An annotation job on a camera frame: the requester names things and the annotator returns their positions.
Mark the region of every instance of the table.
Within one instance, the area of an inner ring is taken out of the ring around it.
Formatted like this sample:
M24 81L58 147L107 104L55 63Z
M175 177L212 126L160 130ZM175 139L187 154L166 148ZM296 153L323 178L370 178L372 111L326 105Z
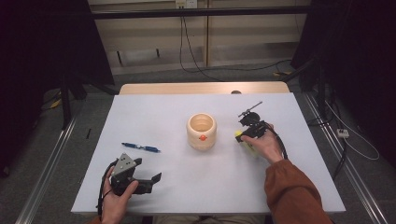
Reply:
M243 129L237 116L260 100L262 105L254 111L275 124L290 160L317 186L324 210L345 211L294 95L281 93L281 89L274 93L276 88L271 89L271 93L252 93L253 87L257 87L256 92L269 90L260 90L260 84L270 83L124 86L121 95L114 99L72 212L85 215L96 212L101 176L106 167L125 152L132 159L143 159L136 168L135 178L148 179L163 173L151 194L134 195L129 201L130 215L269 213L263 191L265 168L269 164L251 157L233 138L234 131ZM183 94L189 90L200 92L205 86L212 87L207 90L210 94ZM156 93L127 94L139 88ZM235 89L244 94L215 94ZM158 94L161 90L169 94ZM192 149L187 143L186 122L199 112L211 114L218 122L218 140L207 152ZM158 147L162 152L130 149L121 142Z

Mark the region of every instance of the ceramic cup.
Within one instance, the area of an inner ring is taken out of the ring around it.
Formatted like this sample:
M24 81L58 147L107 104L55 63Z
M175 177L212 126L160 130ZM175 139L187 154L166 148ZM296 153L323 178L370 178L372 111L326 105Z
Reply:
M215 145L218 125L210 115L200 113L193 115L187 122L187 138L191 147L208 150Z

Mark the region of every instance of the sleeve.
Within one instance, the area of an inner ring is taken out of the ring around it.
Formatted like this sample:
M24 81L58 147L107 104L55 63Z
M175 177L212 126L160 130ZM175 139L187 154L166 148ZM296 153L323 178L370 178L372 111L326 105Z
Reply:
M264 189L276 224L332 223L323 211L315 185L290 161L268 167Z
M101 224L101 220L99 218L99 216L96 216L93 220L87 222L86 224Z

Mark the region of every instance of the wire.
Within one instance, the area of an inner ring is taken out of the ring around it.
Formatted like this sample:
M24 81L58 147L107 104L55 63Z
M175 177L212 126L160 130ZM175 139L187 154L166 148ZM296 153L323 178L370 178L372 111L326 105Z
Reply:
M294 6L297 7L297 0L294 0ZM301 37L300 27L299 27L298 22L297 22L297 14L294 14L294 20L296 22L298 36Z
M276 137L277 142L279 143L280 149L282 150L283 153L283 159L288 160L289 156L288 156L288 152L286 151L285 145L282 142L282 139L280 138L279 134L277 134L275 132L275 130L271 127L271 125L267 122L264 122L265 126L267 126L267 129L273 133Z
M367 141L363 136L361 136L361 135L358 134L356 131L354 131L352 128L350 128L347 124L345 124L345 123L336 115L336 113L335 113L331 108L330 108L330 110L334 113L335 117L338 118L338 120L340 120L340 122L343 123L350 131L352 131L353 133L355 133L359 138L361 138L361 139L364 140L368 145L370 145L370 146L375 150L375 152L376 152L376 154L377 154L377 157L376 157L376 158L370 158L370 157L368 157L368 156L366 156L366 155L360 153L356 148L354 148L353 146L351 146L351 145L347 142L346 139L344 139L344 140L346 141L346 143L347 143L354 151L356 151L357 153L359 153L361 156L365 157L366 159L372 160L372 161L378 160L378 159L379 159L379 153L378 153L378 150L376 149L376 147L374 147L374 146L373 146L369 141Z
M376 161L376 160L379 159L379 153L378 153L378 151L377 151L376 149L375 149L376 157L375 157L375 158L371 158L371 157L368 157L368 156L364 155L363 153L359 152L356 148L354 148L352 145L350 145L350 144L348 143L348 141L347 141L345 138L344 138L344 141L346 141L346 143L347 143L354 151L356 151L358 154L360 154L361 156L363 156L363 157L366 158L367 160Z
M104 198L106 197L106 195L111 191L111 190L108 191L108 192L105 194L105 196L102 196L102 194L103 194L103 188L104 188L104 185L105 185L106 176L107 176L107 173L108 173L108 171L110 170L110 168L111 168L112 166L114 166L114 165L117 164L117 161L119 161L119 159L116 159L115 161L111 162L111 163L107 166L107 168L106 168L106 170L105 170L105 173L104 173L104 175L102 176L102 183L101 183L101 186L100 186L100 189L99 189L98 205L96 206L96 208L98 209L98 216L100 217L101 220L102 220L102 213L103 213L103 210L102 210L103 199L104 199Z
M180 61L181 68L182 68L184 71L188 72L188 73L202 73L202 74L204 74L205 71L217 71L217 70L223 70L223 71L244 71L244 72L249 72L249 71L262 70L262 69L270 68L270 67L273 67L273 66L276 66L276 70L279 71L279 69L278 69L277 66L278 66L280 63L285 63L285 62L290 62L290 61L291 61L291 59L281 60L281 61L279 61L279 62L270 64L270 65L265 65L265 66L262 66L262 67L257 67L257 68L205 68L205 69L200 68L200 67L198 66L197 62L195 61L195 57L194 57L194 55L193 55L193 53L192 53L191 44L190 44L190 38L189 38L188 31L187 31L186 20L185 20L184 17L180 18L180 20L181 20L181 39L180 39L179 61ZM195 66L196 66L196 68L197 68L198 70L194 70L194 71L187 70L187 69L183 66L183 63L182 63L182 61L181 61L181 49L182 49L182 47L183 47L183 22L184 22L184 28L185 28L186 37L187 37L187 40L188 40L188 43L189 43L190 53L191 53L191 56L192 56L192 58L193 58L193 60L194 60Z
M337 167L335 168L334 173L332 174L332 180L335 180L335 178L338 176L340 173L341 169L343 168L347 158L347 141L344 139L344 147L343 147L343 154L341 155L341 159L338 162Z
M329 109L328 108L326 108L326 118L328 118L328 113L329 113ZM332 122L332 120L334 119L334 115L331 113L330 114L331 115L331 117L329 118L329 119L324 119L324 118L321 118L321 117L315 117L314 119L309 119L309 120L306 120L305 122L307 123L307 125L308 126L310 126L310 127L313 127L313 126L320 126L320 125L324 125L324 124L329 124L330 122Z
M189 43L189 48L190 48L190 53L192 56L192 59L194 60L194 64L196 66L196 68L199 70L199 72L201 72L202 75L204 75L204 77L208 77L211 78L213 80L219 81L219 82L223 82L223 80L220 80L218 78L215 77L210 77L207 74L204 73L204 71L201 70L201 68L198 66L197 62L195 61L195 57L194 54L192 53L192 49L191 49L191 44L190 44L190 39L189 39L189 34L187 33L187 25L186 25L186 19L184 17L180 17L180 22L181 22L181 35L180 35L180 53L179 53L179 59L180 59L180 65L183 68L184 71L187 71L184 66L183 63L181 62L181 49L183 48L183 22L184 22L184 28L185 28L185 33L186 33L186 37L187 37L187 41Z

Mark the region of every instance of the fingers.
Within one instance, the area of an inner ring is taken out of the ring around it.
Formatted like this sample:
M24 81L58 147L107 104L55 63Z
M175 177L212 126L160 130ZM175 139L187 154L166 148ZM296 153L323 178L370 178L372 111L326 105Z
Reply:
M134 191L137 189L138 185L139 182L137 182L137 180L134 180L131 184L128 185L128 188L126 188L126 190L123 192L121 198L125 201L128 201L129 198L131 198Z
M112 166L107 174L106 174L106 178L105 178L105 184L103 185L103 192L102 193L107 193L109 190L111 190L111 185L110 185L110 181L108 180L111 176L111 173L113 173L114 170L114 166Z
M251 144L251 145L253 145L254 142L257 141L256 138L251 138L251 137L249 137L249 136L247 136L247 135L242 135L242 136L241 136L241 140L244 141L244 142L246 142L246 143L249 143L249 144Z
M268 123L268 125L270 125L270 127L271 127L272 130L274 129L274 124Z

